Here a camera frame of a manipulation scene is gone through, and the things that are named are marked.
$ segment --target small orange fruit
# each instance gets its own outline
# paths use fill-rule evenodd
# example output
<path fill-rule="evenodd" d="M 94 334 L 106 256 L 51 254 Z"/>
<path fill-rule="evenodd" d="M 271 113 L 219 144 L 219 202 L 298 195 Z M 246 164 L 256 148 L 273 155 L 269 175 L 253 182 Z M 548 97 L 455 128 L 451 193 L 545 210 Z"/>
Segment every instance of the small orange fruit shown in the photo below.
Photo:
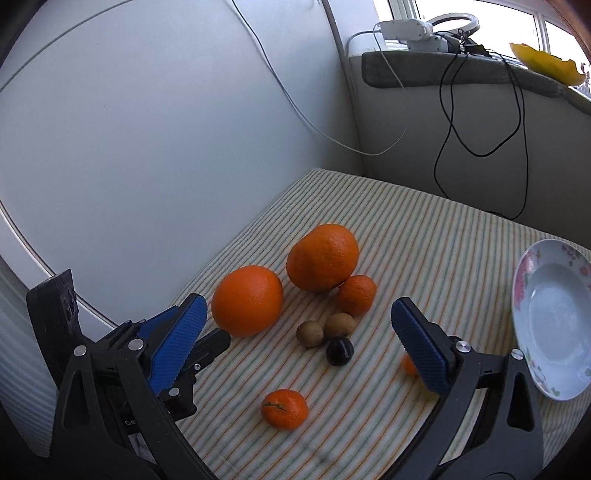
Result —
<path fill-rule="evenodd" d="M 340 286 L 336 303 L 343 312 L 359 316 L 369 312 L 378 291 L 374 281 L 365 275 L 347 278 Z"/>
<path fill-rule="evenodd" d="M 404 368 L 404 371 L 411 377 L 419 376 L 417 367 L 414 366 L 413 359 L 411 359 L 410 355 L 407 353 L 404 355 L 404 360 L 402 360 L 402 367 Z"/>
<path fill-rule="evenodd" d="M 276 429 L 295 430 L 308 418 L 308 404 L 299 392 L 282 388 L 262 401 L 263 418 Z"/>

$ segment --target floral plate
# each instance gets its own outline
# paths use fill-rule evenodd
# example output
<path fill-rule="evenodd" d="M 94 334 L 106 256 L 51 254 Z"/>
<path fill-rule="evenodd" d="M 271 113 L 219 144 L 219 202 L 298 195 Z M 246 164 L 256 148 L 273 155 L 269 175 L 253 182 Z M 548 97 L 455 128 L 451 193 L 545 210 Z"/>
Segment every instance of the floral plate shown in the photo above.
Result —
<path fill-rule="evenodd" d="M 591 264 L 559 240 L 542 240 L 521 257 L 512 288 L 513 325 L 531 376 L 554 400 L 570 400 L 591 382 Z"/>

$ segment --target kiwi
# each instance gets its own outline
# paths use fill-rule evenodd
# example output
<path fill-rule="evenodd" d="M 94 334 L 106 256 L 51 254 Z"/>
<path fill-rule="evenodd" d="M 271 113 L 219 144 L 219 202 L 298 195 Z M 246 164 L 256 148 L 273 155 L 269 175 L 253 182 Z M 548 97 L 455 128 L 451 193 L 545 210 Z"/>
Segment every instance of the kiwi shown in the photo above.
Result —
<path fill-rule="evenodd" d="M 304 322 L 295 332 L 298 341 L 306 348 L 320 346 L 324 342 L 324 330 L 318 322 Z"/>
<path fill-rule="evenodd" d="M 335 313 L 326 320 L 324 332 L 328 338 L 348 337 L 355 331 L 357 321 L 348 313 Z"/>

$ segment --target striped cloth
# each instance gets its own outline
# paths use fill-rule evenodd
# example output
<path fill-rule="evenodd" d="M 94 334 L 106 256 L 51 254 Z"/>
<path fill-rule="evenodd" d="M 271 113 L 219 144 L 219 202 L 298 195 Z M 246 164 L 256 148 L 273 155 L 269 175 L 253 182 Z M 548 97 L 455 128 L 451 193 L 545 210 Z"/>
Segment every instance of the striped cloth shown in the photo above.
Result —
<path fill-rule="evenodd" d="M 351 336 L 353 361 L 330 367 L 323 349 L 296 341 L 305 320 L 337 311 L 334 292 L 311 294 L 290 283 L 290 248 L 321 223 L 348 227 L 359 242 L 357 274 L 378 294 Z M 401 369 L 404 349 L 390 325 L 392 302 L 411 297 L 448 335 L 477 350 L 506 354 L 516 346 L 511 283 L 522 252 L 551 235 L 480 210 L 382 181 L 313 170 L 268 206 L 179 294 L 211 301 L 219 281 L 238 267 L 263 265 L 281 279 L 279 321 L 252 338 L 234 339 L 197 376 L 197 413 L 179 428 L 221 479 L 372 479 L 404 450 L 436 399 Z M 578 247 L 588 257 L 590 252 Z M 215 328 L 211 316 L 204 332 Z M 288 433 L 267 426 L 263 397 L 278 388 L 302 393 L 310 416 Z M 446 459 L 462 451 L 476 420 L 477 394 Z M 591 401 L 587 389 L 559 403 L 539 396 L 546 463 L 560 450 Z"/>

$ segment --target orange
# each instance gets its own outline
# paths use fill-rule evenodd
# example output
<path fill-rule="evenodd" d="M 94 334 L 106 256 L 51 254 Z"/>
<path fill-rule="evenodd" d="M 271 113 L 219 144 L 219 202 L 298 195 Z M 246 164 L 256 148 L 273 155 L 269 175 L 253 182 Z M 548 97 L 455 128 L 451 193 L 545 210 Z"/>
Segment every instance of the orange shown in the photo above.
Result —
<path fill-rule="evenodd" d="M 347 278 L 340 286 L 336 303 L 343 312 L 359 316 L 369 312 L 378 291 L 374 281 L 365 275 Z"/>
<path fill-rule="evenodd" d="M 404 355 L 404 360 L 402 360 L 402 367 L 404 368 L 404 371 L 411 377 L 418 377 L 419 373 L 417 367 L 414 366 L 413 360 L 407 353 Z"/>
<path fill-rule="evenodd" d="M 213 319 L 230 335 L 256 335 L 273 325 L 281 313 L 283 286 L 271 270 L 258 265 L 238 268 L 217 286 Z"/>
<path fill-rule="evenodd" d="M 262 401 L 263 418 L 276 429 L 295 430 L 308 418 L 308 404 L 299 392 L 282 388 Z"/>
<path fill-rule="evenodd" d="M 349 277 L 359 260 L 359 246 L 342 225 L 314 228 L 297 242 L 287 256 L 287 275 L 306 291 L 329 291 Z"/>

